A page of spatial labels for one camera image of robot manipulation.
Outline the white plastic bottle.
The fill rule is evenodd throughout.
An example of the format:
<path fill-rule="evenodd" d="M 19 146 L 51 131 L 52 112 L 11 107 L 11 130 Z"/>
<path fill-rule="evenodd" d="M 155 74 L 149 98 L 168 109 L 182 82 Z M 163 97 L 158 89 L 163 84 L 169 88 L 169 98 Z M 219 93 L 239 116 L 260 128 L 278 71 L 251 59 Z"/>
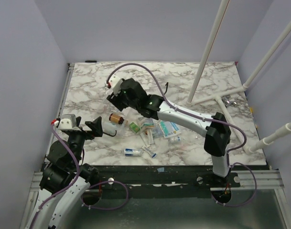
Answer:
<path fill-rule="evenodd" d="M 103 132 L 108 135 L 116 135 L 117 134 L 117 126 L 111 122 L 103 122 L 102 123 Z"/>

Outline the clear plastic medicine box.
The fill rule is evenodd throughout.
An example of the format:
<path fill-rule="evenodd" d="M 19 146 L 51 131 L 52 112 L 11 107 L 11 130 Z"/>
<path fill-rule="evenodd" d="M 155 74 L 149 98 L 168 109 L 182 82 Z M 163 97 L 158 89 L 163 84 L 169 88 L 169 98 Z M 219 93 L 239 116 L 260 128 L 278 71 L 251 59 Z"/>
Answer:
<path fill-rule="evenodd" d="M 122 111 L 117 109 L 107 96 L 112 92 L 107 90 L 97 109 L 97 115 L 102 117 L 102 128 L 104 134 L 110 137 L 125 137 L 128 134 L 136 134 L 131 127 L 131 123 L 137 123 L 137 112 L 132 108 L 124 108 Z"/>

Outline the amber bottle orange cap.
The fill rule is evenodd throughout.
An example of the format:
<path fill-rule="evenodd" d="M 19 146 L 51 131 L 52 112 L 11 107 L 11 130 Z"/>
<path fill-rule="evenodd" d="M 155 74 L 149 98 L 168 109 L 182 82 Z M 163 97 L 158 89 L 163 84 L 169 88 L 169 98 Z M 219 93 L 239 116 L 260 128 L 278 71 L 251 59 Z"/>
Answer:
<path fill-rule="evenodd" d="M 123 124 L 124 121 L 125 121 L 125 119 L 122 116 L 120 116 L 118 114 L 115 114 L 115 113 L 111 113 L 109 115 L 109 118 L 108 119 L 109 119 L 110 122 L 116 123 L 118 125 Z"/>

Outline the small green medicine carton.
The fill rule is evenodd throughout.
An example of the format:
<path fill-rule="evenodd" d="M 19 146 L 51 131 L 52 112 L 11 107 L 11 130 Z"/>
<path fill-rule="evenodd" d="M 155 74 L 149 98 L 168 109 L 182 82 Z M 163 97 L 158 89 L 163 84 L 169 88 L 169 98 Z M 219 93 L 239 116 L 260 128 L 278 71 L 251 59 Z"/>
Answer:
<path fill-rule="evenodd" d="M 130 130 L 132 130 L 134 133 L 138 133 L 140 131 L 140 127 L 135 122 L 130 122 L 129 124 Z"/>

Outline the grey zip bag green header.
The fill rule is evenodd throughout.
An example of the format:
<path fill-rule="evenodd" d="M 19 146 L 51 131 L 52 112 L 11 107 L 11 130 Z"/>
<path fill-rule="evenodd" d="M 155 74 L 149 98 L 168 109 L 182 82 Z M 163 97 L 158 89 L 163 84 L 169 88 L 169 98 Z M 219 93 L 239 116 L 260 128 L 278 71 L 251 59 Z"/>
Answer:
<path fill-rule="evenodd" d="M 162 131 L 159 123 L 155 124 L 154 128 L 151 129 L 151 132 L 154 139 L 164 137 L 164 132 Z"/>

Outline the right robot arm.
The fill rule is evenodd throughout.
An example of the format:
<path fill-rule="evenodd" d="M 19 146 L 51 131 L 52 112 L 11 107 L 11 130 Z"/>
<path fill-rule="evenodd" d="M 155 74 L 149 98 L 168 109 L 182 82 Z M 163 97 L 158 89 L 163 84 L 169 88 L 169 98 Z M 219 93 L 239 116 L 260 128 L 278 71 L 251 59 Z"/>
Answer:
<path fill-rule="evenodd" d="M 202 114 L 198 118 L 197 112 L 176 104 L 168 104 L 162 96 L 146 94 L 134 79 L 124 80 L 116 77 L 108 80 L 107 85 L 112 89 L 112 94 L 107 96 L 107 100 L 118 110 L 130 107 L 143 117 L 172 122 L 204 137 L 204 149 L 211 155 L 213 162 L 213 183 L 223 187 L 229 182 L 229 156 L 226 149 L 231 131 L 223 114 Z"/>

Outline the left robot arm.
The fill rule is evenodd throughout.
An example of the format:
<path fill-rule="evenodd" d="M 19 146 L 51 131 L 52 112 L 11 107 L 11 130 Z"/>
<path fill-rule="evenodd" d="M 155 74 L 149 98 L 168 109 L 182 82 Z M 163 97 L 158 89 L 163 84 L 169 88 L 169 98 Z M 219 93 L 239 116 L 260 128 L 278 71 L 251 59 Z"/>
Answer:
<path fill-rule="evenodd" d="M 38 198 L 26 224 L 27 229 L 61 229 L 68 214 L 88 188 L 99 182 L 98 170 L 79 164 L 84 143 L 102 137 L 102 118 L 86 121 L 89 130 L 80 127 L 81 117 L 66 114 L 51 122 L 57 141 L 47 156 L 49 166 L 43 170 Z"/>

